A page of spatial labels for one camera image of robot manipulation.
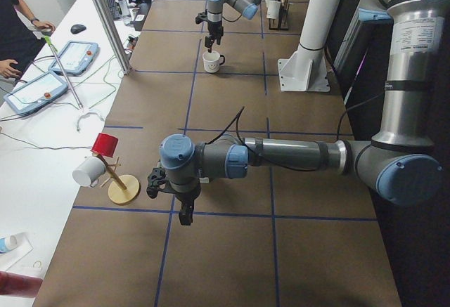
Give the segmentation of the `black mug rack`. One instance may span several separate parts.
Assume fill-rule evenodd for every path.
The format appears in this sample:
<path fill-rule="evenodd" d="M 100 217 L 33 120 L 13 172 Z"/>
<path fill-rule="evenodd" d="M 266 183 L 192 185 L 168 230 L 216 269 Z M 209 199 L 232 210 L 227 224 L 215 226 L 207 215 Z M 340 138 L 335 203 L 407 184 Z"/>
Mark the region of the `black mug rack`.
<path fill-rule="evenodd" d="M 281 2 L 280 15 L 276 20 L 268 20 L 269 30 L 289 30 L 288 13 L 291 5 L 290 0 L 277 0 Z"/>

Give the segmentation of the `white smiley mug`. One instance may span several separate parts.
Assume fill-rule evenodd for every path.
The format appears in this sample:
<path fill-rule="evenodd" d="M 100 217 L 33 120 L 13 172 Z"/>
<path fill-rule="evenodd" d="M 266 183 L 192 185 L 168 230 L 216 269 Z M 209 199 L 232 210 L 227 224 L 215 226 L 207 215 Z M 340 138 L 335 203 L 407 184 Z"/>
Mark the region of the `white smiley mug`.
<path fill-rule="evenodd" d="M 214 74 L 225 63 L 225 56 L 217 51 L 206 51 L 202 55 L 202 61 L 205 71 Z"/>

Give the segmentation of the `aluminium frame post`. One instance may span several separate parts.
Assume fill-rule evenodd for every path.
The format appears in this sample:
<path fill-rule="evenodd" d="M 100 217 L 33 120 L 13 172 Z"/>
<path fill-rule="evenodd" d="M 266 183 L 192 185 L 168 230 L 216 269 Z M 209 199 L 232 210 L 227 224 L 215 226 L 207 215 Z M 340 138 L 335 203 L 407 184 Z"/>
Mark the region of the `aluminium frame post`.
<path fill-rule="evenodd" d="M 105 0 L 92 0 L 92 1 L 94 2 L 94 7 L 97 10 L 97 14 L 101 20 L 108 41 L 110 42 L 113 52 L 120 64 L 122 73 L 124 75 L 128 75 L 131 70 L 131 65 L 129 63 L 126 51 L 124 50 L 124 47 L 122 45 L 122 41 L 118 34 L 113 18 L 110 15 L 107 3 Z"/>

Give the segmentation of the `near teach pendant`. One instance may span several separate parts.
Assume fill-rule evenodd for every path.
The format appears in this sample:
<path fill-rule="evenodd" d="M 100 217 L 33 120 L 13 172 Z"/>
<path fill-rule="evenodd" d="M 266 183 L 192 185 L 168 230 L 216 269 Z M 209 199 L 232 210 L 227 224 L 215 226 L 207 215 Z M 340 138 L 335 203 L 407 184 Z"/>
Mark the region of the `near teach pendant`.
<path fill-rule="evenodd" d="M 24 115 L 40 110 L 67 90 L 68 84 L 50 71 L 7 93 L 4 100 L 17 115 Z"/>

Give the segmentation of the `far teach pendant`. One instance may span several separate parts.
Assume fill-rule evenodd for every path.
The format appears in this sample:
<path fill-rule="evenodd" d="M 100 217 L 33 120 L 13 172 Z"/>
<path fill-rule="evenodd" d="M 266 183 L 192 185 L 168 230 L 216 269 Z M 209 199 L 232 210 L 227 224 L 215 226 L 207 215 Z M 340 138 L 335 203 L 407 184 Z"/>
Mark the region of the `far teach pendant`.
<path fill-rule="evenodd" d="M 72 40 L 58 52 L 58 57 L 67 75 L 78 77 L 92 64 L 98 51 L 99 45 L 95 42 Z"/>

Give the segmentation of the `metal rod with clamp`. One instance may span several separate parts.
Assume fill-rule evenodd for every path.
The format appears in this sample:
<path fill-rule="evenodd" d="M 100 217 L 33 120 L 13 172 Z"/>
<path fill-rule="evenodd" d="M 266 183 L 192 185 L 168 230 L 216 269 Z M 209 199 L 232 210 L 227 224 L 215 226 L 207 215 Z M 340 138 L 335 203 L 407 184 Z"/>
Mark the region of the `metal rod with clamp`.
<path fill-rule="evenodd" d="M 104 122 L 104 121 L 105 121 L 105 118 L 104 118 L 104 116 L 101 114 L 101 112 L 99 112 L 99 111 L 96 110 L 96 109 L 91 109 L 91 108 L 89 108 L 89 107 L 85 107 L 85 106 L 83 105 L 83 103 L 81 102 L 81 100 L 80 100 L 80 98 L 79 98 L 77 92 L 75 91 L 75 88 L 74 88 L 74 86 L 72 85 L 72 82 L 70 81 L 70 78 L 69 78 L 69 76 L 68 76 L 68 74 L 67 74 L 67 72 L 66 72 L 66 70 L 65 70 L 65 68 L 64 68 L 64 66 L 63 66 L 63 64 L 62 64 L 62 62 L 61 62 L 61 60 L 60 60 L 60 58 L 59 58 L 59 55 L 58 55 L 58 53 L 57 53 L 57 51 L 56 51 L 56 47 L 52 44 L 51 39 L 50 39 L 49 36 L 46 36 L 46 35 L 45 35 L 45 36 L 44 36 L 44 39 L 45 39 L 47 45 L 49 46 L 49 48 L 50 48 L 50 50 L 51 50 L 51 52 L 52 52 L 52 54 L 53 54 L 53 57 L 55 58 L 55 60 L 56 60 L 56 62 L 57 62 L 57 64 L 58 64 L 58 66 L 59 66 L 59 68 L 60 68 L 60 71 L 62 72 L 63 77 L 64 77 L 64 79 L 65 79 L 66 82 L 67 82 L 67 85 L 68 85 L 68 87 L 69 87 L 69 90 L 71 91 L 71 93 L 72 93 L 73 97 L 75 98 L 75 101 L 76 101 L 76 103 L 77 103 L 77 105 L 78 105 L 78 107 L 79 107 L 78 118 L 77 118 L 77 120 L 76 120 L 76 122 L 75 122 L 76 130 L 77 130 L 78 132 L 80 132 L 80 122 L 81 122 L 81 120 L 82 120 L 83 118 L 87 118 L 89 115 L 96 115 L 102 122 Z"/>

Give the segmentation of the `red cylinder on desk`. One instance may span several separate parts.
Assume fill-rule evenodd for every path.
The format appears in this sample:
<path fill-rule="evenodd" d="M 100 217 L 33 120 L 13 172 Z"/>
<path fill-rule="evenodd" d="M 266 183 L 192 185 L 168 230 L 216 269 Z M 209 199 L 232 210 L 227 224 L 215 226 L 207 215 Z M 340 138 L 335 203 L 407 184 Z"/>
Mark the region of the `red cylinder on desk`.
<path fill-rule="evenodd" d="M 15 273 L 1 271 L 1 295 L 34 298 L 43 280 Z"/>

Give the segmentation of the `teach pendant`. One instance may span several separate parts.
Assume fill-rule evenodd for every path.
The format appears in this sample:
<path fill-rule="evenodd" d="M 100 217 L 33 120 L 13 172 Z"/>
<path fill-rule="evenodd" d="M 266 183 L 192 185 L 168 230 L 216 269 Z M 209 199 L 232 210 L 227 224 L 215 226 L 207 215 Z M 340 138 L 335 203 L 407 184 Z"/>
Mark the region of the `teach pendant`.
<path fill-rule="evenodd" d="M 7 93 L 4 100 L 17 115 L 24 115 L 40 110 L 67 90 L 68 84 L 50 71 Z"/>
<path fill-rule="evenodd" d="M 72 40 L 58 52 L 58 57 L 67 75 L 78 77 L 92 64 L 98 51 L 99 45 L 95 42 Z"/>

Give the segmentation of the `black keyboard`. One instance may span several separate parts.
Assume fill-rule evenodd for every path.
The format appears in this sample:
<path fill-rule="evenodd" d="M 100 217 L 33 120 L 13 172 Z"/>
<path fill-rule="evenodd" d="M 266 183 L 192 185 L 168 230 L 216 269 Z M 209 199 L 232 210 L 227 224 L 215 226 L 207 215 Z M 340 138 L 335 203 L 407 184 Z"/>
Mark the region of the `black keyboard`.
<path fill-rule="evenodd" d="M 109 8 L 113 20 L 119 20 L 121 18 L 121 13 L 120 13 L 120 6 L 117 0 L 105 0 L 105 2 Z"/>

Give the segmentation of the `white home mug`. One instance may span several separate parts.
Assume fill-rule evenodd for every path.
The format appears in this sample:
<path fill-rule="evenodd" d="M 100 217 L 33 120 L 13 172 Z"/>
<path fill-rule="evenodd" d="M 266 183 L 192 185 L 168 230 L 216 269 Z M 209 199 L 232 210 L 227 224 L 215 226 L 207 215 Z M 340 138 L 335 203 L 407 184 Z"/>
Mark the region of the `white home mug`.
<path fill-rule="evenodd" d="M 267 5 L 266 18 L 270 19 L 270 20 L 278 19 L 279 15 L 280 15 L 281 2 L 274 0 L 274 1 L 270 1 L 266 5 Z"/>

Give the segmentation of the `red cup on stand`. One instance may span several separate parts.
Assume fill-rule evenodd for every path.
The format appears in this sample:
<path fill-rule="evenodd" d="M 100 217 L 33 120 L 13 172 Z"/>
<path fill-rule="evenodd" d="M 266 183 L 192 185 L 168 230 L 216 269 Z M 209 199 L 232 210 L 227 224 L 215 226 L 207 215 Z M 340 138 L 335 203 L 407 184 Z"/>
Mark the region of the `red cup on stand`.
<path fill-rule="evenodd" d="M 91 151 L 102 156 L 113 157 L 118 144 L 118 138 L 106 133 L 99 133 Z"/>

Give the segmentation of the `person in black shirt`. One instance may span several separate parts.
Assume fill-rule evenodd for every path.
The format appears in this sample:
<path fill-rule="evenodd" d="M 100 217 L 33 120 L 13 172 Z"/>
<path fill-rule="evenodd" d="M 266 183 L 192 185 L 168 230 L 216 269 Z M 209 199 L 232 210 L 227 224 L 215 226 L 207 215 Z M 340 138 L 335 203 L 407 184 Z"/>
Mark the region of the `person in black shirt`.
<path fill-rule="evenodd" d="M 25 16 L 37 29 L 55 30 L 49 21 L 36 18 L 24 0 L 1 0 L 1 77 L 20 80 L 45 44 L 22 22 Z"/>

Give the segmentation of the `wooden mug tree stand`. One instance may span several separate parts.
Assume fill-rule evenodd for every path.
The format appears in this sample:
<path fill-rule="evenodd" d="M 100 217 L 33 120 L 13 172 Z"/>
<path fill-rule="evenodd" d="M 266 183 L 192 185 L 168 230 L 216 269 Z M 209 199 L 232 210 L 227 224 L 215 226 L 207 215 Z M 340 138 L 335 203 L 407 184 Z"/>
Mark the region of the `wooden mug tree stand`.
<path fill-rule="evenodd" d="M 133 201 L 140 193 L 141 184 L 137 177 L 124 174 L 119 176 L 116 172 L 117 167 L 120 166 L 120 158 L 117 157 L 115 162 L 109 164 L 103 155 L 93 153 L 93 156 L 102 161 L 109 178 L 103 182 L 104 186 L 108 181 L 111 184 L 108 187 L 108 197 L 111 202 L 117 205 L 126 205 Z"/>

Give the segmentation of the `white cup on stand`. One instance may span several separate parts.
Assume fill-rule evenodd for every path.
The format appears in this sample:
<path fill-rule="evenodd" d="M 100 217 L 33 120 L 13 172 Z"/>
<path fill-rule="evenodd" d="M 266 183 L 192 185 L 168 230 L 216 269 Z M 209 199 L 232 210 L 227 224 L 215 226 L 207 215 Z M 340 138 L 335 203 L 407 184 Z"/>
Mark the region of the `white cup on stand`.
<path fill-rule="evenodd" d="M 72 177 L 82 187 L 93 187 L 104 173 L 104 163 L 99 158 L 90 156 L 72 172 Z"/>

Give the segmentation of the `black computer mouse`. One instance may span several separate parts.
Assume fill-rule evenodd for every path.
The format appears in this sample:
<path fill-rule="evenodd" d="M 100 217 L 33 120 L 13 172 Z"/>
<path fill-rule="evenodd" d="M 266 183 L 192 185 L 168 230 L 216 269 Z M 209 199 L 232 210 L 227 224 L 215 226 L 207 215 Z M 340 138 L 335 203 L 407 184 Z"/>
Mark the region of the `black computer mouse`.
<path fill-rule="evenodd" d="M 86 26 L 82 25 L 82 24 L 75 24 L 70 28 L 70 32 L 72 34 L 79 34 L 79 33 L 83 32 L 84 30 L 86 30 Z"/>

